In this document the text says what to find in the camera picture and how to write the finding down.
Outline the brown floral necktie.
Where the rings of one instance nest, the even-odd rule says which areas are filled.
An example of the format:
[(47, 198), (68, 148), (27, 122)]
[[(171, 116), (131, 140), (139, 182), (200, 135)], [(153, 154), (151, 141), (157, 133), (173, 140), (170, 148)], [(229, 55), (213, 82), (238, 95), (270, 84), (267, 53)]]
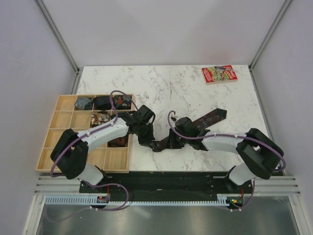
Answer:
[[(178, 118), (176, 116), (171, 116), (170, 120), (175, 124), (175, 131), (183, 136), (191, 138), (203, 136), (210, 131), (208, 129), (210, 126), (226, 119), (226, 115), (227, 110), (216, 108), (195, 121), (192, 121), (188, 117)], [(161, 152), (167, 149), (168, 136), (160, 141), (154, 141), (151, 149), (154, 152)], [(188, 144), (195, 150), (206, 150), (200, 140), (189, 140), (182, 137), (180, 137), (180, 139), (185, 145)]]

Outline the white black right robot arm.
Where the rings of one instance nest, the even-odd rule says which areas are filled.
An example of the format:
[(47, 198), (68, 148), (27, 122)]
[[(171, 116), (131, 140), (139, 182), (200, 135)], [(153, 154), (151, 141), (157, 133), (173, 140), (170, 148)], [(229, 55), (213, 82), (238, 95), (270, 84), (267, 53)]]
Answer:
[(255, 178), (268, 180), (278, 165), (286, 167), (284, 152), (259, 129), (251, 128), (243, 134), (216, 133), (198, 130), (188, 117), (168, 117), (171, 130), (195, 150), (223, 151), (237, 154), (243, 163), (232, 167), (224, 177), (224, 187), (234, 193)]

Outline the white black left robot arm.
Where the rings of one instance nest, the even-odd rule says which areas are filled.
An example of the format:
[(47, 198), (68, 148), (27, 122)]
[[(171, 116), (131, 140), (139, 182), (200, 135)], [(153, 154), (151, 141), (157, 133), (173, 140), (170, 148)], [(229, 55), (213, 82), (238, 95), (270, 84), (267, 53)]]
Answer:
[(105, 191), (107, 180), (101, 169), (87, 163), (89, 153), (105, 143), (129, 134), (138, 136), (138, 140), (144, 145), (150, 144), (155, 140), (155, 117), (151, 109), (142, 105), (135, 111), (115, 111), (111, 120), (85, 131), (65, 130), (50, 155), (53, 161), (50, 176), (64, 175), (69, 180), (78, 178), (88, 182), (96, 192)]

